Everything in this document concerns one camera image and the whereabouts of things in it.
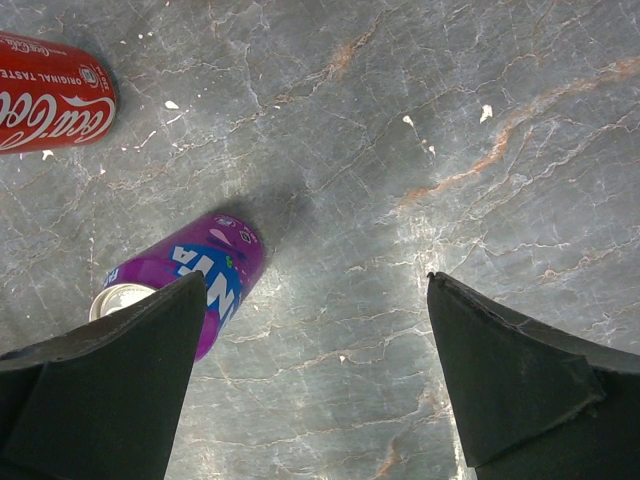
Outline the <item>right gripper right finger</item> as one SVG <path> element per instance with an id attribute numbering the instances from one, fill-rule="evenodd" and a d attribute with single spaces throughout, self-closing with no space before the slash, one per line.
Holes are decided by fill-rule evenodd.
<path id="1" fill-rule="evenodd" d="M 635 479 L 639 358 L 544 324 L 442 272 L 428 311 L 480 479 Z"/>

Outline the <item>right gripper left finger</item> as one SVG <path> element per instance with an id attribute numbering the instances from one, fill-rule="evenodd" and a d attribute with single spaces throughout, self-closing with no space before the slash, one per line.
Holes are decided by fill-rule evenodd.
<path id="1" fill-rule="evenodd" d="M 4 479 L 162 479 L 205 314 L 202 274 L 1 357 Z"/>

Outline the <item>purple soda can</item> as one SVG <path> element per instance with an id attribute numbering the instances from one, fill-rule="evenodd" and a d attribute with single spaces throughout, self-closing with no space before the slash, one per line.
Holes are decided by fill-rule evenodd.
<path id="1" fill-rule="evenodd" d="M 203 275 L 206 312 L 195 359 L 213 347 L 260 278 L 265 252 L 242 220 L 205 214 L 111 270 L 93 300 L 91 321 L 131 306 L 192 272 Z"/>

